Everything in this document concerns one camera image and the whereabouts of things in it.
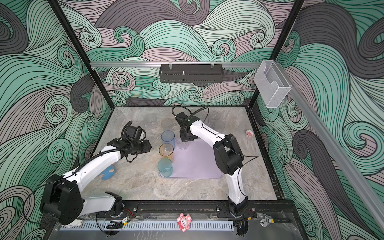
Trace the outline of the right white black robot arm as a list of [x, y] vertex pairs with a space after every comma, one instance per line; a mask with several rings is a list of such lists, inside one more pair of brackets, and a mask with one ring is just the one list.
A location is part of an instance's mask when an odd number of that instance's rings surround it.
[[173, 106], [172, 114], [180, 126], [181, 141], [191, 142], [200, 138], [213, 148], [216, 165], [226, 176], [230, 212], [238, 217], [244, 214], [248, 203], [248, 196], [243, 191], [242, 179], [245, 156], [234, 135], [221, 134], [196, 116], [197, 113], [206, 109], [208, 108], [203, 107], [191, 112], [186, 107]]

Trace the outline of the teal translucent cup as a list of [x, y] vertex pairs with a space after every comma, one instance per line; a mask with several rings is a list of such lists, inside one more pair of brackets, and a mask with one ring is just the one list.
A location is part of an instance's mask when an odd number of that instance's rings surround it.
[[165, 177], [165, 178], [170, 177], [173, 173], [172, 161], [168, 158], [161, 159], [158, 162], [158, 170], [163, 177]]

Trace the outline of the blue translucent cup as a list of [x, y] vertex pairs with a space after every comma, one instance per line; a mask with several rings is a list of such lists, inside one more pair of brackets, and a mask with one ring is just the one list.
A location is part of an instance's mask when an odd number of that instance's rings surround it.
[[173, 147], [175, 147], [175, 133], [173, 131], [170, 131], [170, 130], [167, 130], [167, 131], [164, 131], [162, 134], [161, 134], [161, 139], [163, 141], [164, 144], [168, 143], [168, 144], [171, 144]]

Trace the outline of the yellow translucent cup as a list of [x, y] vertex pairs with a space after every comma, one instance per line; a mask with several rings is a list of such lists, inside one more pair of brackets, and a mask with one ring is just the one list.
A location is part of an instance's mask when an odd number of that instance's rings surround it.
[[171, 161], [174, 159], [174, 147], [170, 143], [165, 143], [162, 144], [159, 147], [159, 154], [161, 155], [162, 158], [168, 158]]

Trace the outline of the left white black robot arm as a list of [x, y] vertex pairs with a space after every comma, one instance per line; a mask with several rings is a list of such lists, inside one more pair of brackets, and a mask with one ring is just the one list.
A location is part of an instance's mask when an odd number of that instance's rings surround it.
[[136, 157], [151, 151], [146, 131], [129, 121], [121, 137], [108, 142], [101, 152], [64, 175], [54, 174], [44, 187], [40, 211], [62, 225], [69, 225], [78, 217], [104, 212], [113, 218], [124, 210], [123, 198], [112, 192], [96, 197], [84, 197], [82, 191], [104, 170], [129, 155]]

